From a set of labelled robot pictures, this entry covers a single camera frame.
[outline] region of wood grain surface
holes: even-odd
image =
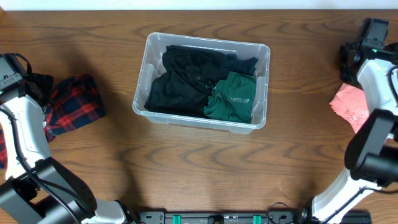
[[[339,46],[355,40],[365,17],[389,19],[387,41],[398,40],[397,11],[5,12],[0,52],[21,53],[56,83],[95,77],[108,115],[50,148],[96,198],[168,211],[299,207],[344,166],[354,132],[329,102],[341,86]],[[268,45],[265,127],[243,135],[136,115],[132,100],[151,32]],[[398,222],[398,197],[372,194],[356,208],[368,209],[374,223]],[[14,221],[1,210],[0,223]]]

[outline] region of clear plastic bin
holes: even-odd
[[[257,91],[252,106],[251,123],[235,123],[230,121],[218,121],[206,118],[194,118],[147,111],[144,108],[144,105],[148,99],[152,82],[166,72],[162,63],[162,54],[166,52],[166,46],[169,45],[198,47],[223,52],[224,54],[236,54],[240,60],[251,57],[258,58],[259,61],[256,64],[256,72],[254,74],[257,81]],[[269,47],[264,44],[151,33],[147,38],[132,108],[137,114],[143,115],[148,120],[156,123],[182,124],[249,134],[254,129],[264,127],[266,123],[270,54],[271,51],[269,50]]]

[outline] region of pink clothing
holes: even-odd
[[[345,83],[329,104],[336,114],[351,124],[355,133],[369,117],[364,91]]]

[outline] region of green clothing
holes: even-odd
[[[205,115],[222,121],[250,123],[255,95],[254,77],[230,72],[228,78],[220,80],[211,92]]]

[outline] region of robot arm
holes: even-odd
[[[43,107],[53,79],[33,74],[29,63],[25,71],[16,56],[23,58],[0,55],[0,123],[8,157],[0,207],[18,223],[131,223],[124,206],[96,200],[84,181],[51,157]],[[32,203],[39,188],[50,196]]]
[[[393,74],[398,54],[384,49],[387,30],[387,21],[367,19],[358,40],[341,48],[340,78],[362,86],[370,116],[348,145],[343,171],[307,207],[317,222],[340,223],[363,198],[398,181],[397,153],[384,145],[386,138],[397,140],[398,127],[398,78]]]

